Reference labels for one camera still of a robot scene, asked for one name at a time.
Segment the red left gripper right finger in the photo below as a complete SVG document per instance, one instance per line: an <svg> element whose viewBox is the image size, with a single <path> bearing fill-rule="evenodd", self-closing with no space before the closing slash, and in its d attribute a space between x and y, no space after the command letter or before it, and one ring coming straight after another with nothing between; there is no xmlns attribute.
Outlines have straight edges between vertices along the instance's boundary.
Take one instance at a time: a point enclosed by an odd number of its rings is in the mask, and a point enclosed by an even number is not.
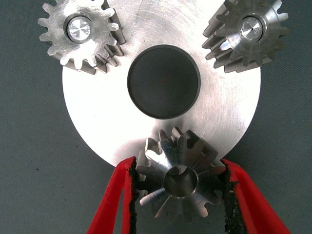
<svg viewBox="0 0 312 234"><path fill-rule="evenodd" d="M225 231L228 234L289 234L248 173L223 159L226 186L223 190Z"/></svg>

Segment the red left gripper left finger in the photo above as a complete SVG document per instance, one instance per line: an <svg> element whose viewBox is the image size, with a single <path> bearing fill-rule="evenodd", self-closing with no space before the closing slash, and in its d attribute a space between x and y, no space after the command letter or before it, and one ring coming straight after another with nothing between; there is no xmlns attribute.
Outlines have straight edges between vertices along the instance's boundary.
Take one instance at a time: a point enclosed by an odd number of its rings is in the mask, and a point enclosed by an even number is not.
<svg viewBox="0 0 312 234"><path fill-rule="evenodd" d="M111 234L114 230L118 204L123 194L122 230L123 234L137 232L136 200L138 192L136 157L129 157L121 161L115 168L102 201L87 230L88 234Z"/></svg>

